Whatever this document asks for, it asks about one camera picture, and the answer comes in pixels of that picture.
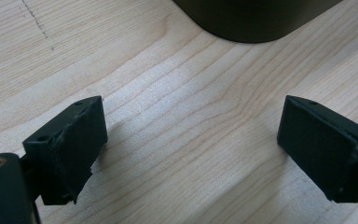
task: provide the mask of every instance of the wood grain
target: wood grain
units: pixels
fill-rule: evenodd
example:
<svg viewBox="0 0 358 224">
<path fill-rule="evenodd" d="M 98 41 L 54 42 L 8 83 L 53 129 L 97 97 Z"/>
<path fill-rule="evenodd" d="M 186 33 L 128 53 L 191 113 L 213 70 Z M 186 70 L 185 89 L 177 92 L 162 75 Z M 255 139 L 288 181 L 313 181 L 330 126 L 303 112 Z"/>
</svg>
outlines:
<svg viewBox="0 0 358 224">
<path fill-rule="evenodd" d="M 97 94 L 107 149 L 44 223 L 358 223 L 276 144 L 286 94 L 358 122 L 358 0 L 259 45 L 169 0 L 0 1 L 0 152 Z"/>
</svg>

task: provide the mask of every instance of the black plastic part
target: black plastic part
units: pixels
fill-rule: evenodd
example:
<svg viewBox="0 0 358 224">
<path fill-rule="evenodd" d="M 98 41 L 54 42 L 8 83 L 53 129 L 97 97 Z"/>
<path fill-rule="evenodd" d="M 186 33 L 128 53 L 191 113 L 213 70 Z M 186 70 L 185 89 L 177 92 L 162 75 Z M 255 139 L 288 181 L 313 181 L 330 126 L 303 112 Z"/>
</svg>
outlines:
<svg viewBox="0 0 358 224">
<path fill-rule="evenodd" d="M 46 205 L 76 203 L 106 142 L 101 96 L 67 107 L 23 142 L 31 197 L 41 194 Z"/>
<path fill-rule="evenodd" d="M 278 144 L 328 200 L 358 202 L 358 124 L 323 105 L 287 96 Z"/>
<path fill-rule="evenodd" d="M 219 37 L 262 43 L 292 33 L 342 0 L 173 0 L 195 23 Z"/>
<path fill-rule="evenodd" d="M 34 201 L 28 196 L 19 157 L 0 154 L 0 223 L 40 223 Z"/>
</svg>

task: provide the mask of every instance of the black clamp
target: black clamp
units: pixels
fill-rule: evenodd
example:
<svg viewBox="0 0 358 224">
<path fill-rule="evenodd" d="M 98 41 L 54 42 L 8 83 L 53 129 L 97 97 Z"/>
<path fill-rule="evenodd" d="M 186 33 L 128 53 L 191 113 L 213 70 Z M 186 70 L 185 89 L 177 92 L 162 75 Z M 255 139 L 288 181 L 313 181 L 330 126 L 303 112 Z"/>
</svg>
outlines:
<svg viewBox="0 0 358 224">
<path fill-rule="evenodd" d="M 358 203 L 358 124 L 316 102 L 287 96 L 278 144 L 336 203 Z"/>
<path fill-rule="evenodd" d="M 40 223 L 34 200 L 76 203 L 107 142 L 101 96 L 78 101 L 22 143 L 25 156 L 0 154 L 0 223 Z"/>
</svg>

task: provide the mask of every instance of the black plastic piece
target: black plastic piece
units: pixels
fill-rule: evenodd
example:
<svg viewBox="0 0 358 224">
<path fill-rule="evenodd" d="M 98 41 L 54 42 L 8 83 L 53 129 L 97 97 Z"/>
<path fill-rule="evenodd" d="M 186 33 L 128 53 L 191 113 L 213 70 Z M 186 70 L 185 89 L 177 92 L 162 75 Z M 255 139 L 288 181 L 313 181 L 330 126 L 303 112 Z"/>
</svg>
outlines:
<svg viewBox="0 0 358 224">
<path fill-rule="evenodd" d="M 101 96 L 78 101 L 28 137 L 26 154 L 0 154 L 0 223 L 40 223 L 34 200 L 75 201 L 107 142 Z"/>
<path fill-rule="evenodd" d="M 12 153 L 0 154 L 0 223 L 40 223 L 19 156 Z"/>
<path fill-rule="evenodd" d="M 44 204 L 75 201 L 107 142 L 102 98 L 78 101 L 23 142 Z"/>
<path fill-rule="evenodd" d="M 342 0 L 173 0 L 219 37 L 262 43 L 292 33 Z"/>
<path fill-rule="evenodd" d="M 358 202 L 358 124 L 313 101 L 287 96 L 278 144 L 328 200 Z"/>
</svg>

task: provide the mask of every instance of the light wood surface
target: light wood surface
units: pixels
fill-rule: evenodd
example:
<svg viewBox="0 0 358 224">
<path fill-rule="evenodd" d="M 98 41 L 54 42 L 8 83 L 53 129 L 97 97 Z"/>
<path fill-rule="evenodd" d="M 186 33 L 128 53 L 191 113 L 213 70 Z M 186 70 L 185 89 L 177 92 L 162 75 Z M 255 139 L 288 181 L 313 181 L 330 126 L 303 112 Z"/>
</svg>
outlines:
<svg viewBox="0 0 358 224">
<path fill-rule="evenodd" d="M 104 98 L 107 149 L 44 223 L 358 223 L 277 146 L 286 94 L 358 122 L 358 0 L 258 45 L 171 0 L 0 1 L 0 152 Z"/>
</svg>

